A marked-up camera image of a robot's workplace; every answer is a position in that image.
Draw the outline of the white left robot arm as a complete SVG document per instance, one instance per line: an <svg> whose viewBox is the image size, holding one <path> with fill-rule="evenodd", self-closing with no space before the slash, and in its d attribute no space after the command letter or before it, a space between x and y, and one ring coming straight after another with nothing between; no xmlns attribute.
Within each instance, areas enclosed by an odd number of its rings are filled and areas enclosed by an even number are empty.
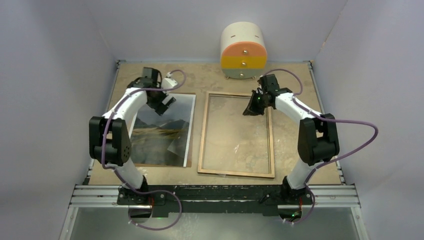
<svg viewBox="0 0 424 240"><path fill-rule="evenodd" d="M176 99L169 92L182 84L174 78L174 70L162 75L161 71L144 67L140 77L131 81L118 102L102 116L89 120L89 155L103 169L112 170L121 181L122 198L138 205L152 200L146 177L131 160L132 143L128 122L143 106L162 116Z"/></svg>

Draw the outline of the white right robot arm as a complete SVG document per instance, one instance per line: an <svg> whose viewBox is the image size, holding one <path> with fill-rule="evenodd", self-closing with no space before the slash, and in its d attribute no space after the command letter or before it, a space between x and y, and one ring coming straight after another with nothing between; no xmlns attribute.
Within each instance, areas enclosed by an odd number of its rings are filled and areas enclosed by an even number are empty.
<svg viewBox="0 0 424 240"><path fill-rule="evenodd" d="M297 99L289 88L281 88L274 74L263 75L259 87L252 91L245 116L264 115L272 108L298 124L297 153L299 160L280 186L280 197L288 204L305 194L313 171L339 154L340 145L334 116L322 114Z"/></svg>

